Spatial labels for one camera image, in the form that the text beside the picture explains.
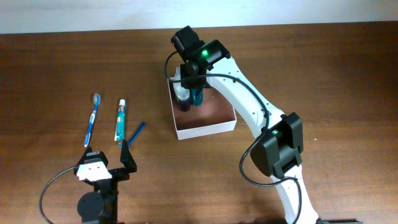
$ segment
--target white box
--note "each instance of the white box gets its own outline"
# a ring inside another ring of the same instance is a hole
[[[189,111],[183,112],[180,111],[175,101],[172,85],[167,83],[178,140],[234,130],[236,125],[235,109],[216,89],[204,89],[202,105],[191,105]]]

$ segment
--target toothbrush head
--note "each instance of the toothbrush head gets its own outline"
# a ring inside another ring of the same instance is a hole
[[[99,105],[101,103],[100,94],[94,93],[93,102],[94,102],[95,105]]]

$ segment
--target cable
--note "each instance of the cable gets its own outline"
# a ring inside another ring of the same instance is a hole
[[[182,78],[179,80],[173,80],[170,78],[169,73],[167,72],[167,64],[169,63],[170,58],[175,55],[177,53],[177,51],[171,53],[165,62],[164,65],[164,73],[166,75],[166,78],[168,79],[169,82],[171,83],[179,83],[179,82],[184,82],[187,80],[194,80],[194,79],[198,79],[198,78],[206,78],[206,77],[223,77],[223,78],[230,78],[235,82],[238,82],[240,84],[242,84],[242,86],[244,86],[246,89],[248,89],[250,91],[251,94],[253,94],[253,96],[255,97],[255,99],[259,102],[259,104],[261,105],[262,109],[265,112],[265,118],[266,118],[266,125],[264,126],[264,129],[261,131],[261,134],[259,135],[259,137],[257,137],[257,139],[249,146],[249,148],[244,152],[244,154],[242,155],[242,158],[239,162],[239,171],[241,173],[241,175],[243,176],[243,178],[245,180],[247,180],[250,184],[256,185],[258,187],[275,187],[276,185],[279,185],[285,181],[288,180],[293,180],[296,185],[297,185],[297,192],[298,192],[298,212],[297,212],[297,216],[296,219],[293,221],[292,224],[296,224],[297,220],[299,220],[300,218],[300,214],[301,214],[301,209],[302,209],[302,192],[301,192],[301,187],[299,184],[299,180],[295,177],[285,177],[277,182],[274,182],[272,184],[261,184],[258,182],[255,182],[253,180],[251,180],[243,171],[243,162],[245,160],[245,158],[248,156],[248,154],[254,149],[254,147],[259,143],[259,141],[269,132],[268,130],[268,125],[269,125],[269,113],[267,110],[267,107],[265,106],[264,102],[262,102],[262,100],[260,99],[260,97],[257,95],[257,93],[245,82],[243,82],[242,80],[233,77],[231,75],[225,75],[225,74],[206,74],[206,75],[197,75],[194,77],[187,77],[187,78]]]
[[[50,182],[44,187],[44,189],[43,189],[43,191],[42,191],[42,193],[41,193],[41,195],[40,195],[40,199],[39,199],[39,209],[40,209],[40,214],[42,214],[42,217],[44,218],[44,220],[45,220],[47,223],[49,223],[49,224],[54,224],[53,222],[51,222],[51,221],[49,220],[49,218],[47,218],[47,217],[45,216],[45,214],[44,214],[44,212],[43,212],[43,196],[44,196],[45,191],[46,191],[47,188],[50,186],[50,184],[51,184],[52,182],[54,182],[58,177],[62,176],[63,174],[66,174],[68,171],[71,171],[71,170],[73,170],[73,169],[75,169],[75,168],[77,168],[77,167],[78,167],[78,166],[74,166],[74,167],[71,167],[71,168],[69,168],[69,169],[67,169],[67,170],[62,171],[61,173],[59,173],[58,175],[56,175],[52,180],[50,180]]]

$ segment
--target teal toothpaste tube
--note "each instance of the teal toothpaste tube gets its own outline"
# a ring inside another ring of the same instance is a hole
[[[120,100],[118,109],[118,120],[116,121],[116,132],[114,134],[115,141],[124,139],[124,115],[126,114],[126,101]]]

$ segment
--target tabletop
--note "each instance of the tabletop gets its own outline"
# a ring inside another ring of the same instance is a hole
[[[280,223],[275,188],[246,182],[242,153],[253,142],[238,115],[234,131],[177,140],[164,62],[177,30],[0,35],[0,221],[44,223],[40,191],[82,156],[93,93],[101,95],[90,146],[121,167],[114,141],[119,99],[138,171],[119,183],[119,221]],[[398,22],[195,29],[218,39],[255,87],[303,120],[303,178],[326,220],[398,223]],[[170,61],[169,71],[181,63]],[[271,182],[248,159],[247,175]],[[92,191],[72,173],[44,196],[54,223],[80,223]]]

